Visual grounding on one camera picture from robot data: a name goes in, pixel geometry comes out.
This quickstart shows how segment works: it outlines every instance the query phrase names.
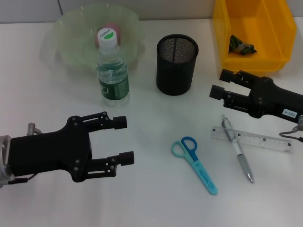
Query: scissors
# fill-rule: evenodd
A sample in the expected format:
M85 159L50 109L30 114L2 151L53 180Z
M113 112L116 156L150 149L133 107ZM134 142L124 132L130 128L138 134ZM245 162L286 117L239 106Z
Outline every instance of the scissors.
M188 146L186 145L185 141L190 140L194 143L195 147L193 149L189 149ZM182 148L184 154L179 154L175 151L175 146L180 145ZM207 173L206 169L198 159L196 155L196 150L197 150L198 144L196 140L190 136L183 137L181 141L177 140L171 145L171 152L173 153L174 156L176 157L182 157L186 159L186 161L192 166L196 174L199 176L201 179L202 183L204 186L207 188L209 193L212 195L216 195L218 193L218 190L213 183L212 179L210 178L209 174Z

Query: white bottle cap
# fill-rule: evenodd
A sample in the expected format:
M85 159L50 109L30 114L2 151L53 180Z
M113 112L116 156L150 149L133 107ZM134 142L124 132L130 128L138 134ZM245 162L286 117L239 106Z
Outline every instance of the white bottle cap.
M98 31L98 41L102 49L114 48L117 45L117 34L114 29L102 28Z

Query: white wall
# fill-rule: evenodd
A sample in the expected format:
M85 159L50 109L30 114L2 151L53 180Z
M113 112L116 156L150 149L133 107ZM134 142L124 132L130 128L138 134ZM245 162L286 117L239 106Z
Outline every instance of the white wall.
M63 13L95 0L60 0ZM140 19L208 18L215 0L104 0L124 5ZM294 16L303 16L303 0L287 0ZM0 0L0 23L48 22L60 17L57 0Z

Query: white ruler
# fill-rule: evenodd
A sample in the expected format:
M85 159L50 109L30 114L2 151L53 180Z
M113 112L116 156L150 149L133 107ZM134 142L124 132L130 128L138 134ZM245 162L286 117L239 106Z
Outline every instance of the white ruler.
M269 148L269 149L286 151L286 152L293 151L293 143L291 140L262 136L262 135L253 134L250 132L238 131L238 130L231 130L231 129L227 129L227 130L234 132L238 136L238 141L241 144L248 144L257 147ZM225 134L225 130L222 127L214 127L212 129L212 138L229 141Z

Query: white table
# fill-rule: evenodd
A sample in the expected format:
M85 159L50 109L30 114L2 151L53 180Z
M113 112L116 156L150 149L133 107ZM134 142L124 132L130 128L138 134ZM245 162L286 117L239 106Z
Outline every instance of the white table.
M303 18L291 62L274 74L275 83L303 93ZM107 111L125 115L128 128L91 134L94 158L133 150L135 164L119 166L115 178L74 183L69 173L38 174L25 184L0 190L4 227L299 227L303 214L303 151L294 153L244 147L255 177L245 178L232 146L211 139L211 128L226 114L234 128L277 137L295 124L273 116L254 119L209 98L212 84L247 95L249 90L219 81L212 22L144 21L145 49L130 72L130 102L101 103L96 77L49 64L47 39L52 23L0 25L0 135L25 136L27 124L56 131L68 117ZM181 33L199 45L191 89L182 96L161 93L155 83L156 45ZM170 146L183 136L198 142L197 155L218 188L210 195L190 165Z

